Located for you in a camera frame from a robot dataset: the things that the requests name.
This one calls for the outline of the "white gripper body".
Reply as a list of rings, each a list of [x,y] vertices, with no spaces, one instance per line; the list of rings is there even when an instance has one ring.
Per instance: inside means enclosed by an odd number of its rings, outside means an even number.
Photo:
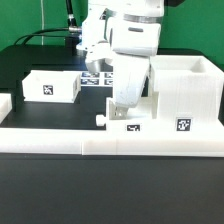
[[[113,102],[134,108],[141,97],[150,60],[147,57],[116,54],[113,59]]]

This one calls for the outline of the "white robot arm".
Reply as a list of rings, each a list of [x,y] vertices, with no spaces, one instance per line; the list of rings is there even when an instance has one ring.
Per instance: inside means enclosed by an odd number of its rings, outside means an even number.
[[[91,46],[85,63],[90,73],[102,64],[113,67],[113,103],[122,108],[138,104],[157,55],[164,0],[110,0],[106,7],[104,38]]]

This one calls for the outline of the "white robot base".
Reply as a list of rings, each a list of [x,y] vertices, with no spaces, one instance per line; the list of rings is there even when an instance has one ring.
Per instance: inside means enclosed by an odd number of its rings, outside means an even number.
[[[104,39],[106,9],[109,0],[88,0],[87,17],[82,22],[81,42],[77,53],[85,56],[89,48]]]

